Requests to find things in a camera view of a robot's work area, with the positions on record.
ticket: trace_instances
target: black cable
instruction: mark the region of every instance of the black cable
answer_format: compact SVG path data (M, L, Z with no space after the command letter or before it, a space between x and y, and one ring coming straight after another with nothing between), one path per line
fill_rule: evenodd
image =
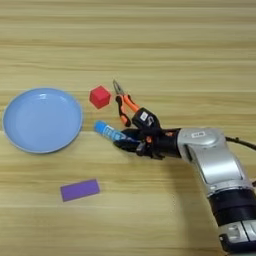
M240 140L238 137L236 137L236 138L226 137L226 140L229 141L229 142L234 142L234 143L246 146L250 149L256 150L256 145L255 144L252 144L252 143L244 141L244 140Z

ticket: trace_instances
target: pliers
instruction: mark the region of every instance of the pliers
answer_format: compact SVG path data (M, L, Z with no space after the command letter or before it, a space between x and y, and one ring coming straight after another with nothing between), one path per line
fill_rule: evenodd
M130 127L131 120L125 113L124 103L126 103L135 113L140 109L140 107L132 101L129 94L126 94L123 91L122 87L117 83L116 80L113 80L113 85L117 94L116 102L118 103L118 111L121 121L126 127Z

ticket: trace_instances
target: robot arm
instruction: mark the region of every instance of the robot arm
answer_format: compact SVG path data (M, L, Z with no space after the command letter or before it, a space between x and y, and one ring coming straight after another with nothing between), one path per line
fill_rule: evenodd
M193 164L204 184L223 249L237 256L253 252L255 256L256 195L244 168L229 150L224 134L213 128L164 130L157 117L145 108L135 113L132 122L138 129L123 132L136 141L121 140L114 144L139 156L174 156ZM229 139L256 149L250 143Z
M196 166L228 253L256 251L256 196L244 168L218 129L187 128L178 135L183 160Z

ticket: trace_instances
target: wooden surface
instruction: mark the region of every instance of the wooden surface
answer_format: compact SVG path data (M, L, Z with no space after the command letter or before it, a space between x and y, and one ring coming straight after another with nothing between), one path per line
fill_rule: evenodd
M0 108L53 86L75 95L83 131L35 156L0 132L3 256L216 256L216 224L193 168L123 153L92 131L121 129L114 100L96 110L98 84L119 81L164 127L212 126L256 142L253 0L1 0ZM255 178L255 153L231 146ZM60 186L96 178L101 193L63 203Z

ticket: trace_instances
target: plate rim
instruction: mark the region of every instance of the plate rim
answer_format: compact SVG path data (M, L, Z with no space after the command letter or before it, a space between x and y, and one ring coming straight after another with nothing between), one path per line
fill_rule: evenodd
M31 91L38 91L38 90L52 90L52 91L57 91L57 92L61 92L63 94L66 94L68 95L69 97L71 97L74 102L77 104L78 106L78 109L79 109L79 112L80 112L80 123L79 123L79 126L78 126L78 129L75 133L75 136L72 137L72 139L70 139L64 146L61 146L61 147L58 147L56 149L53 149L53 150L43 150L43 151L38 151L38 150L29 150L29 149L26 149L18 144L16 144L11 138L10 136L8 135L8 132L6 131L5 129L5 116L6 116L6 112L8 110L8 108L10 107L11 104L13 104L18 98L22 97L24 94L28 93L28 92L31 92ZM64 90L61 90L61 89L57 89L57 88L53 88L53 87L38 87L38 88L32 88L32 89L28 89L28 90L25 90L23 92L21 92L20 94L16 95L15 97L13 97L11 99L11 101L7 104L7 106L4 108L4 111L3 111L3 116L2 116L2 127L3 127L3 131L4 131L4 134L5 136L7 137L7 139L11 142L12 145L14 145L16 148L22 150L22 151L25 151L27 153L31 153L31 154L48 154L48 153L52 153L52 152L56 152L56 151L59 151L65 147L67 147L68 145L70 145L76 138L77 136L79 135L81 129L82 129L82 126L83 126L83 122L84 122L84 115L83 115L83 108L81 106L81 104L79 103L79 101L69 92L66 92Z

